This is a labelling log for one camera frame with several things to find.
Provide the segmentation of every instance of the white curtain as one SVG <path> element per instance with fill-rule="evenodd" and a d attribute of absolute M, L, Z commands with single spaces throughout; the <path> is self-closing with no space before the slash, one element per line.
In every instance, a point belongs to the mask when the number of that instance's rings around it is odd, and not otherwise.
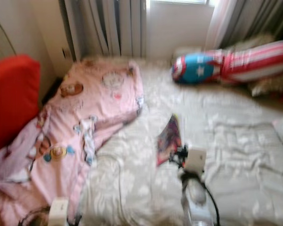
<path fill-rule="evenodd" d="M 230 23 L 237 0 L 220 0 L 209 25 L 205 49 L 219 48 Z"/>
<path fill-rule="evenodd" d="M 146 0 L 65 0 L 76 59 L 145 56 Z"/>

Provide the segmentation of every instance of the gray curtain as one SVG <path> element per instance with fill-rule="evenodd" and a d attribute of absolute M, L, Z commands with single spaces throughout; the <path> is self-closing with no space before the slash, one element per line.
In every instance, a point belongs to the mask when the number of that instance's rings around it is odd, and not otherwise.
<path fill-rule="evenodd" d="M 59 0 L 74 58 L 145 56 L 146 0 Z"/>
<path fill-rule="evenodd" d="M 283 33 L 283 0 L 237 0 L 221 47 L 258 35 Z"/>

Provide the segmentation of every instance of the stuffed toy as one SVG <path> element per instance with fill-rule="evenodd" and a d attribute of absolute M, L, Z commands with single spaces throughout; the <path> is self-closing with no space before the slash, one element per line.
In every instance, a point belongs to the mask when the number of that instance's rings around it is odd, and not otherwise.
<path fill-rule="evenodd" d="M 175 82 L 198 84 L 221 81 L 240 84 L 283 73 L 283 41 L 246 51 L 211 50 L 179 57 L 172 66 Z"/>

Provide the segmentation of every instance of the bed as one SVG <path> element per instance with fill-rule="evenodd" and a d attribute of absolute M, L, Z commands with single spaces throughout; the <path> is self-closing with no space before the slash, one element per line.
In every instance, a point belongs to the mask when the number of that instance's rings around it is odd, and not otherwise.
<path fill-rule="evenodd" d="M 182 225 L 177 166 L 156 166 L 157 136 L 175 113 L 183 142 L 207 151 L 204 180 L 221 224 L 283 226 L 283 144 L 272 124 L 283 117 L 283 104 L 253 99 L 243 88 L 179 86 L 167 62 L 136 62 L 142 111 L 88 168 L 79 225 Z"/>

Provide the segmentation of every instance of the red cushion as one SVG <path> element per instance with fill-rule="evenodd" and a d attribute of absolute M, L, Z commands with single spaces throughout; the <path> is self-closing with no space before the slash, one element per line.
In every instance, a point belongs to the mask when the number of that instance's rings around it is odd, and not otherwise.
<path fill-rule="evenodd" d="M 0 61 L 0 149 L 38 111 L 40 64 L 26 55 Z"/>

